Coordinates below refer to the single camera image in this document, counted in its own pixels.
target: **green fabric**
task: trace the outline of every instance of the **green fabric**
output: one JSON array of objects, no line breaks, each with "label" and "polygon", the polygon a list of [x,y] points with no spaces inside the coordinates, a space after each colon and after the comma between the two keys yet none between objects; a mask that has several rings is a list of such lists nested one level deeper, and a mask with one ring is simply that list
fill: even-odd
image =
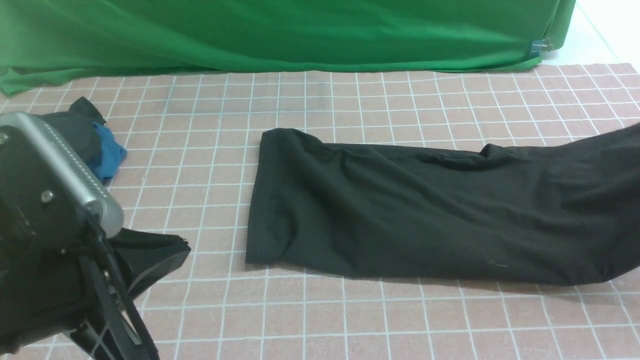
[{"label": "green fabric", "polygon": [[0,1],[0,89],[222,70],[526,70],[575,0]]}]

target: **grid square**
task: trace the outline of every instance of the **grid square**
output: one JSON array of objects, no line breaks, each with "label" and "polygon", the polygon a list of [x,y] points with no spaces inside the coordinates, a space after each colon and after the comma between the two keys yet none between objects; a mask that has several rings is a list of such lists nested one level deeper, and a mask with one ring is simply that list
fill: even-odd
[{"label": "grid square", "polygon": [[220,343],[220,360],[238,359],[259,360],[260,340],[223,340]]},{"label": "grid square", "polygon": [[303,333],[305,313],[302,304],[267,305],[265,336],[289,336]]},{"label": "grid square", "polygon": [[433,353],[438,360],[473,359],[474,350],[468,332],[436,333],[431,335]]},{"label": "grid square", "polygon": [[225,310],[224,338],[246,338],[262,333],[262,306],[232,306]]},{"label": "grid square", "polygon": [[220,336],[221,307],[185,309],[182,339],[216,339]]},{"label": "grid square", "polygon": [[342,334],[344,305],[339,303],[307,304],[307,334]]},{"label": "grid square", "polygon": [[520,360],[559,359],[551,330],[514,331]]},{"label": "grid square", "polygon": [[384,359],[388,356],[387,339],[382,335],[349,336],[349,360]]},{"label": "grid square", "polygon": [[318,336],[307,341],[307,360],[343,360],[346,344],[342,336]]},{"label": "grid square", "polygon": [[504,329],[507,318],[501,299],[466,299],[471,329]]},{"label": "grid square", "polygon": [[516,359],[516,349],[508,331],[483,331],[473,334],[480,359]]}]

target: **pink grid mat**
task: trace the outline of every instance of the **pink grid mat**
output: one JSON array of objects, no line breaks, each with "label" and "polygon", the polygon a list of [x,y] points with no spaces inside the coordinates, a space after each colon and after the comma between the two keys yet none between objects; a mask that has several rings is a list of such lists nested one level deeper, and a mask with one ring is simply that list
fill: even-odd
[{"label": "pink grid mat", "polygon": [[[559,145],[640,120],[631,65],[93,78],[0,99],[0,112],[66,110],[80,96],[130,152],[109,186],[127,226],[180,234],[193,247],[137,301],[162,359],[640,359],[640,272],[549,288],[244,265],[263,131],[465,150]],[[3,360],[84,358],[57,336]]]}]

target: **black cloth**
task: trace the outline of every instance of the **black cloth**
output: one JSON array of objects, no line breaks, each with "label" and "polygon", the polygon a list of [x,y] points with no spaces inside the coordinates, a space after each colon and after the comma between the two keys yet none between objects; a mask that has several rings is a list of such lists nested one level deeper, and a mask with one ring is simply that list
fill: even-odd
[{"label": "black cloth", "polygon": [[640,125],[481,152],[262,135],[246,262],[577,285],[640,266]]},{"label": "black cloth", "polygon": [[93,123],[103,126],[106,122],[100,111],[85,97],[71,104],[68,111],[39,117],[57,130],[84,162],[100,159],[100,136]]}]

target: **bolt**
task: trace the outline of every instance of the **bolt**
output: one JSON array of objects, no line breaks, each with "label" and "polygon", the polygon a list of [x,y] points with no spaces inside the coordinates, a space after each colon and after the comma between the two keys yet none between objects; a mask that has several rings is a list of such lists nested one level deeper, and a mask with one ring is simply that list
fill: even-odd
[{"label": "bolt", "polygon": [[42,192],[42,195],[40,196],[40,200],[42,200],[43,203],[47,204],[48,202],[51,202],[53,200],[54,196],[55,195],[53,195],[51,190],[46,190]]}]

